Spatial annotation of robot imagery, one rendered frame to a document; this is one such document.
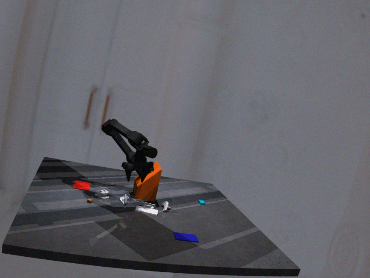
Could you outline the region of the blue flat plate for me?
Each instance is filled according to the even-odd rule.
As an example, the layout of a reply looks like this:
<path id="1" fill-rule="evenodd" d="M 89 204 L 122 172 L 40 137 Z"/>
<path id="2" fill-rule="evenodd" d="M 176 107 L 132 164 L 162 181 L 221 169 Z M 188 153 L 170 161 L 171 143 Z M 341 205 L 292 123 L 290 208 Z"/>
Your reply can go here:
<path id="1" fill-rule="evenodd" d="M 180 240 L 180 241 L 199 242 L 196 235 L 192 235 L 192 234 L 174 232 L 174 236 L 176 240 Z"/>

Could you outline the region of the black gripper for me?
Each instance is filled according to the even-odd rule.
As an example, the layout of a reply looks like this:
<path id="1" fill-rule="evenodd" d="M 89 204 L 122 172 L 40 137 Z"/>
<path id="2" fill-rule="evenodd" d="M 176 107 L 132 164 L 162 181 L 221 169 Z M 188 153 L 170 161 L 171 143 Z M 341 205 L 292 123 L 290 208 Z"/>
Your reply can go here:
<path id="1" fill-rule="evenodd" d="M 140 158 L 142 158 L 142 160 L 146 159 L 145 156 L 139 155 L 139 154 L 135 154 L 134 157 L 135 157 L 135 160 L 134 160 L 134 162 L 132 164 L 129 163 L 129 162 L 123 162 L 122 163 L 122 167 L 125 169 L 128 182 L 130 181 L 131 172 L 133 171 L 132 169 L 133 168 L 139 168 L 139 169 L 141 169 L 140 167 L 137 167 L 137 163 L 138 163 L 139 159 Z M 153 172 L 153 171 L 154 171 L 154 167 L 153 168 L 150 168 L 150 171 L 143 171 L 142 170 L 141 182 L 143 182 L 144 179 L 146 178 L 146 176 L 149 173 Z"/>

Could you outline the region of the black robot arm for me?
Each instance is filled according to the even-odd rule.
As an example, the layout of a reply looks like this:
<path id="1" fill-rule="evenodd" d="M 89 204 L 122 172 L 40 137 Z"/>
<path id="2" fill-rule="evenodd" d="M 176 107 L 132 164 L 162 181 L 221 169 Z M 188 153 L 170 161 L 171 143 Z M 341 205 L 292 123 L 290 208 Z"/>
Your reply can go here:
<path id="1" fill-rule="evenodd" d="M 134 157 L 135 154 L 143 155 L 152 159 L 157 156 L 157 149 L 148 146 L 149 141 L 147 140 L 147 138 L 145 138 L 145 136 L 143 136 L 141 133 L 137 131 L 129 130 L 121 123 L 119 123 L 116 119 L 112 120 L 109 119 L 101 126 L 101 129 L 103 132 L 105 132 L 107 135 L 111 136 L 115 140 L 115 142 L 118 144 L 118 146 L 126 155 L 126 161 L 131 164 L 135 160 Z M 128 139 L 128 142 L 132 147 L 136 149 L 136 152 L 131 150 L 131 148 L 127 145 L 127 143 L 124 141 L 120 134 Z M 144 142 L 142 143 L 142 141 Z M 137 163 L 137 167 L 140 167 L 141 169 L 139 168 L 132 169 L 133 171 L 136 171 L 139 174 L 140 178 L 142 175 L 142 170 L 150 171 L 150 168 L 153 168 L 154 163 L 147 162 L 146 160 L 147 159 L 142 160 L 142 158 L 140 158 Z"/>

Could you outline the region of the white metal mounting plate with holes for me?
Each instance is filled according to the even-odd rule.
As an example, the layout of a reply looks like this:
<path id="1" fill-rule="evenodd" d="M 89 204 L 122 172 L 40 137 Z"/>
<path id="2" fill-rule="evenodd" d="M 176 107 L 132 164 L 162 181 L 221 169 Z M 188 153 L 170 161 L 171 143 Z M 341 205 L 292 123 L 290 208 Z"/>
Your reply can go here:
<path id="1" fill-rule="evenodd" d="M 142 202 L 142 207 L 145 207 L 145 208 L 154 209 L 154 208 L 155 208 L 155 206 L 156 206 L 155 204 Z"/>

